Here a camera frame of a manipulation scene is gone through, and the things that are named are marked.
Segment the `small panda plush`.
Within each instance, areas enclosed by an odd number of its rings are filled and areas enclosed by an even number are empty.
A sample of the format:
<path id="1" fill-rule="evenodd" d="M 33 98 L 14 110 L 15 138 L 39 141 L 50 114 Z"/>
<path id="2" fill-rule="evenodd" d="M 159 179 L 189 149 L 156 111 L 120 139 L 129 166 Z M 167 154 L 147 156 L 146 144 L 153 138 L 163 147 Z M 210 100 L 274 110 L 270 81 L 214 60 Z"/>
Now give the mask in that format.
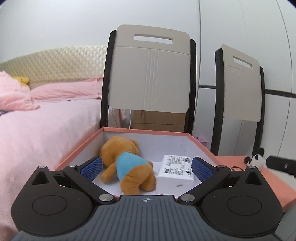
<path id="1" fill-rule="evenodd" d="M 262 170 L 266 163 L 266 158 L 264 158 L 264 148 L 260 148 L 251 156 L 244 158 L 244 162 L 247 166 L 256 166 L 259 171 Z"/>

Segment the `white labelled packet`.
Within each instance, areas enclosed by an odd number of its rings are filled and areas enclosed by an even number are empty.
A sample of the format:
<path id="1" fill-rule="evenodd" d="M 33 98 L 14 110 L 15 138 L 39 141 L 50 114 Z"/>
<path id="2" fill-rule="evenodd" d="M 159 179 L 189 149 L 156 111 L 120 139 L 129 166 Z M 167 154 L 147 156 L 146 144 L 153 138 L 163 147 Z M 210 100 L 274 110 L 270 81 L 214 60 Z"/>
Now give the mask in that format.
<path id="1" fill-rule="evenodd" d="M 158 178 L 193 181 L 192 159 L 186 156 L 165 155 L 158 172 Z"/>

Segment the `brown teddy bear blue shirt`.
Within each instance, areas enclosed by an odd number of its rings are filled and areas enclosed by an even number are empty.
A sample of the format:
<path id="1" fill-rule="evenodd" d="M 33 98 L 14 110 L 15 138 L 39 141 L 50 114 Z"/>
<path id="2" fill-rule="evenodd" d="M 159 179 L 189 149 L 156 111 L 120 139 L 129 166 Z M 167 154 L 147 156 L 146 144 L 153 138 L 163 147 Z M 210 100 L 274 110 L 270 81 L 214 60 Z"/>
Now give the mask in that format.
<path id="1" fill-rule="evenodd" d="M 139 195 L 156 187 L 153 163 L 139 155 L 138 143 L 123 137 L 111 137 L 101 148 L 100 158 L 106 169 L 101 180 L 106 183 L 118 177 L 121 192 Z"/>

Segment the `small pink carton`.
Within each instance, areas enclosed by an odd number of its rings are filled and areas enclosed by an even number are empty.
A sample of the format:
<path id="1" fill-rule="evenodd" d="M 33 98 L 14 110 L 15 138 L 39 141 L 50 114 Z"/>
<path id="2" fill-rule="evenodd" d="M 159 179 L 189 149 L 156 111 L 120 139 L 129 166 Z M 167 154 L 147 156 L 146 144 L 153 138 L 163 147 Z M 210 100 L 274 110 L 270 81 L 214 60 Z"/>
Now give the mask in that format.
<path id="1" fill-rule="evenodd" d="M 203 140 L 202 138 L 198 136 L 194 136 L 196 140 L 198 140 L 203 146 L 207 147 L 207 141 Z"/>

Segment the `pink bed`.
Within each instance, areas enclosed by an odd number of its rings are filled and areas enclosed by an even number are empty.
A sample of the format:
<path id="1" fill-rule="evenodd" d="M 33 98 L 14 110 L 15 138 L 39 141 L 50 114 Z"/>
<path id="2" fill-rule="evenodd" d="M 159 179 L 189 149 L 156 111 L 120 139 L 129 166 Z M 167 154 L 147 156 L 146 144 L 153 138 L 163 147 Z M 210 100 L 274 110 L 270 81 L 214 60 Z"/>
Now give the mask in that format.
<path id="1" fill-rule="evenodd" d="M 99 99 L 39 105 L 1 115 L 1 240 L 17 233 L 11 206 L 37 166 L 55 169 L 99 127 Z"/>

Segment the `pink open shoe box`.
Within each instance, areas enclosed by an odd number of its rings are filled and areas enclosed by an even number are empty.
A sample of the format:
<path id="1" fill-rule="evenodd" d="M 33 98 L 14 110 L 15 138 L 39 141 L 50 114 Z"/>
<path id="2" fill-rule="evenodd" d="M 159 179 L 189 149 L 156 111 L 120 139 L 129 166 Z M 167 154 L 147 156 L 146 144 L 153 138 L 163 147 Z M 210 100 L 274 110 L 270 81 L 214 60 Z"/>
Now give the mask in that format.
<path id="1" fill-rule="evenodd" d="M 140 156 L 154 163 L 155 172 L 159 171 L 160 162 L 167 154 L 200 157 L 213 166 L 221 164 L 214 154 L 188 133 L 103 127 L 74 149 L 55 169 L 62 170 L 68 165 L 84 163 L 98 155 L 104 143 L 113 136 L 135 140 Z"/>

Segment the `wooden drawer cabinet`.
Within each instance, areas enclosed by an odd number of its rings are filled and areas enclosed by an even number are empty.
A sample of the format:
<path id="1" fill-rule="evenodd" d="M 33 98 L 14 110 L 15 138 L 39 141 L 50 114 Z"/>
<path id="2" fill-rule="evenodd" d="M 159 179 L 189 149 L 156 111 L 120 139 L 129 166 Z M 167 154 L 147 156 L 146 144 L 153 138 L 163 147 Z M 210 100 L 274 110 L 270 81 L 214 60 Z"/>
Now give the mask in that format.
<path id="1" fill-rule="evenodd" d="M 185 117 L 185 113 L 135 110 L 132 117 L 132 128 L 182 133 L 185 128 Z"/>

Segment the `pink pillow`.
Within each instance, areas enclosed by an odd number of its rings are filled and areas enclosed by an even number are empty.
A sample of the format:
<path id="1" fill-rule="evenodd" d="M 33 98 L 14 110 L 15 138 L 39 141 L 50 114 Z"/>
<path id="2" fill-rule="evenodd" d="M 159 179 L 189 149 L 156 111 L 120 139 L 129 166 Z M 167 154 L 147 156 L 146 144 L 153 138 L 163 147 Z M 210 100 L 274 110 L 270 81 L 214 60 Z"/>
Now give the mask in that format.
<path id="1" fill-rule="evenodd" d="M 37 101 L 61 101 L 74 99 L 101 99 L 103 77 L 93 77 L 78 82 L 45 84 L 31 90 Z"/>

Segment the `pink duvet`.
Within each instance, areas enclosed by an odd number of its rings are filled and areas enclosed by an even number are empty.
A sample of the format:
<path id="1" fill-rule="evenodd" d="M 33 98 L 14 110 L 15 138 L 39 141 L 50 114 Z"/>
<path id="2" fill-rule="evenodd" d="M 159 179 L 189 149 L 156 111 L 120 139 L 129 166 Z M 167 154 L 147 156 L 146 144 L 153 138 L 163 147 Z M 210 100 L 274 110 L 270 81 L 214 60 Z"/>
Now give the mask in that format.
<path id="1" fill-rule="evenodd" d="M 5 71 L 1 71 L 1 111 L 35 110 L 40 106 L 31 98 L 29 88 L 22 86 Z"/>

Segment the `yellow plush toy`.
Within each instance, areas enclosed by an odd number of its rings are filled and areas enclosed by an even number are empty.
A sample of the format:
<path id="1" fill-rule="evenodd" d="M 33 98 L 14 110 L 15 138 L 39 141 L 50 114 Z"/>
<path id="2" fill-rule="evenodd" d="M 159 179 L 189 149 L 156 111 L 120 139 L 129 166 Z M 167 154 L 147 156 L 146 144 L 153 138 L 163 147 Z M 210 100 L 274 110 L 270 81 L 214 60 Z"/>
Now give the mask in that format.
<path id="1" fill-rule="evenodd" d="M 27 77 L 21 77 L 21 76 L 13 76 L 13 79 L 17 80 L 21 86 L 29 88 L 30 80 Z"/>

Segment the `beige quilted headboard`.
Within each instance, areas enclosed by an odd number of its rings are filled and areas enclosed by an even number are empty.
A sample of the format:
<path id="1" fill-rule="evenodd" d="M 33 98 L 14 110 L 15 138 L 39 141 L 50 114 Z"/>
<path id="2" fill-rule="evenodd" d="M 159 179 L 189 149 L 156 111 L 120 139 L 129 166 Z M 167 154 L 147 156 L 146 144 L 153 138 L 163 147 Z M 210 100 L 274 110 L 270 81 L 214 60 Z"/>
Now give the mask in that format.
<path id="1" fill-rule="evenodd" d="M 56 48 L 15 57 L 1 63 L 11 77 L 29 78 L 31 89 L 49 83 L 102 77 L 107 45 Z"/>

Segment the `beige chair near bed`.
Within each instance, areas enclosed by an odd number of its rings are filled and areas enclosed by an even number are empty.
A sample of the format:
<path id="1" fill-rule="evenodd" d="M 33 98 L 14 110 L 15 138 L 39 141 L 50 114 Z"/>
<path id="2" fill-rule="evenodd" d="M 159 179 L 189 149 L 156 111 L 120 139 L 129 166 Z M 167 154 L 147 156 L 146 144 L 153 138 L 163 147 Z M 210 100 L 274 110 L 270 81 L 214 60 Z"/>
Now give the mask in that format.
<path id="1" fill-rule="evenodd" d="M 184 132 L 192 133 L 196 78 L 196 42 L 187 33 L 120 25 L 107 45 L 100 126 L 109 108 L 130 109 L 184 114 Z"/>

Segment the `beige chair by wall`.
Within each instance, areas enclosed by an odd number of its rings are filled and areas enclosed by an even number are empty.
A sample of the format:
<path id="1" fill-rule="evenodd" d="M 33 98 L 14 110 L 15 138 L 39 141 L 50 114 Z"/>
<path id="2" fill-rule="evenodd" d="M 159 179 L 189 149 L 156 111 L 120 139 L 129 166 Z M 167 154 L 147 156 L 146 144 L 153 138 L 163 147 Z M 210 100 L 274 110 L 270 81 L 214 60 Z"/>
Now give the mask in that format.
<path id="1" fill-rule="evenodd" d="M 265 112 L 264 70 L 232 47 L 215 51 L 216 100 L 210 151 L 215 156 L 251 155 L 261 147 Z"/>

